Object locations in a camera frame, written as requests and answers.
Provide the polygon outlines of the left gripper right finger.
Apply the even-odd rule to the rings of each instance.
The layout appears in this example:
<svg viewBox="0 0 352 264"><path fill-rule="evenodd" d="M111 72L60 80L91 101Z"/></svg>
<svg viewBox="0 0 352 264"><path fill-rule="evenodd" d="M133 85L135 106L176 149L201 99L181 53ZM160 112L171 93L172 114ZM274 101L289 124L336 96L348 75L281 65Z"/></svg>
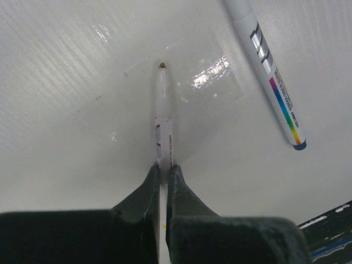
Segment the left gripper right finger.
<svg viewBox="0 0 352 264"><path fill-rule="evenodd" d="M186 184L168 177L166 242L171 263L311 263L302 231L280 217L222 217Z"/></svg>

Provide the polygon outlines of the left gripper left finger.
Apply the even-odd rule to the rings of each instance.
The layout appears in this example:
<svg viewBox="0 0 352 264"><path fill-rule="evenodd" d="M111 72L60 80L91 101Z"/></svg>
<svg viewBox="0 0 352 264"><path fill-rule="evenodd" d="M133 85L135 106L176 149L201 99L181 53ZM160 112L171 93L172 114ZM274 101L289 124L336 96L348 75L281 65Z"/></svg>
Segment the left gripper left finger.
<svg viewBox="0 0 352 264"><path fill-rule="evenodd" d="M1 214L1 263L157 263L160 169L109 209Z"/></svg>

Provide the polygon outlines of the yellow marker pen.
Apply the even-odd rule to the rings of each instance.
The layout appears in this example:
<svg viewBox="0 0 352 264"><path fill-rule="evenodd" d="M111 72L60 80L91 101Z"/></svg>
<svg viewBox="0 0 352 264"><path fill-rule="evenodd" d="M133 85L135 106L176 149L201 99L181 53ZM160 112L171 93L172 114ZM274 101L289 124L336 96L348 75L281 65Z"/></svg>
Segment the yellow marker pen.
<svg viewBox="0 0 352 264"><path fill-rule="evenodd" d="M160 169L160 227L159 263L170 263L167 246L167 198L168 177L173 167L173 123L171 111L171 81L167 66L161 62L157 67L155 84L155 130L157 164Z"/></svg>

